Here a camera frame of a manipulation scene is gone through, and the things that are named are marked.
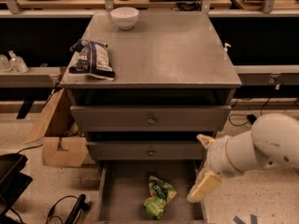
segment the cardboard box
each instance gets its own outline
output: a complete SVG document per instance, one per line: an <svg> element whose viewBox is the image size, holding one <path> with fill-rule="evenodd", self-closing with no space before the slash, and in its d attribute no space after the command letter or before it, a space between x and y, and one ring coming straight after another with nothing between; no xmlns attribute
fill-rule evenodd
<svg viewBox="0 0 299 224"><path fill-rule="evenodd" d="M66 90L55 92L45 105L27 136L25 143L43 138L42 161L44 165L79 167L88 149L84 137L64 137L64 132L74 124Z"/></svg>

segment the bottle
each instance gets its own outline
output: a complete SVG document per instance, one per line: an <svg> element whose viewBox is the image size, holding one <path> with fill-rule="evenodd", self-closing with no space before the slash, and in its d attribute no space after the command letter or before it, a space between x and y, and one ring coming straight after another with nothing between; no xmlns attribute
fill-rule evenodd
<svg viewBox="0 0 299 224"><path fill-rule="evenodd" d="M10 50L8 52L9 56L11 57L9 63L14 69L14 71L19 72L19 73L25 73L28 71L28 67L25 63L25 61L22 59L22 57L17 56L13 50Z"/></svg>
<svg viewBox="0 0 299 224"><path fill-rule="evenodd" d="M7 56L0 54L0 70L10 71L12 69Z"/></svg>

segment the white robotic arm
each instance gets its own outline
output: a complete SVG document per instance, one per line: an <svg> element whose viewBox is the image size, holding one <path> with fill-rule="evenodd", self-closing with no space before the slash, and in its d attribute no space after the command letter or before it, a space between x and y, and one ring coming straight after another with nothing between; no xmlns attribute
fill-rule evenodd
<svg viewBox="0 0 299 224"><path fill-rule="evenodd" d="M261 116L250 131L236 136L213 139L199 134L197 138L207 148L209 172L197 178L188 195L192 203L200 202L216 189L222 177L243 175L254 169L299 169L299 121L281 113Z"/></svg>

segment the white bowl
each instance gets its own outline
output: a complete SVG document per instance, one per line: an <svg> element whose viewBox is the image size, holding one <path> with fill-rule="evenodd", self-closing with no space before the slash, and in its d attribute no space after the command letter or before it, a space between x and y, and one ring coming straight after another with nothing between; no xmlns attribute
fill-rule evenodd
<svg viewBox="0 0 299 224"><path fill-rule="evenodd" d="M122 30L129 30L137 22L139 11L133 7L119 7L110 12L113 22Z"/></svg>

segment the drawer knob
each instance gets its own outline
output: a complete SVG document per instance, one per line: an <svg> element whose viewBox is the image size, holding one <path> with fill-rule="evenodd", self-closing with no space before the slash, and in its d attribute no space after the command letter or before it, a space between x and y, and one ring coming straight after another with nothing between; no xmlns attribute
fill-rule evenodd
<svg viewBox="0 0 299 224"><path fill-rule="evenodd" d="M148 124L154 124L156 122L156 119L152 116L149 116L148 118Z"/></svg>
<svg viewBox="0 0 299 224"><path fill-rule="evenodd" d="M155 151L154 151L154 150L152 150L152 149L150 149L150 150L149 150L149 156L151 156L151 157L152 157L152 156L154 156L154 155L155 155Z"/></svg>

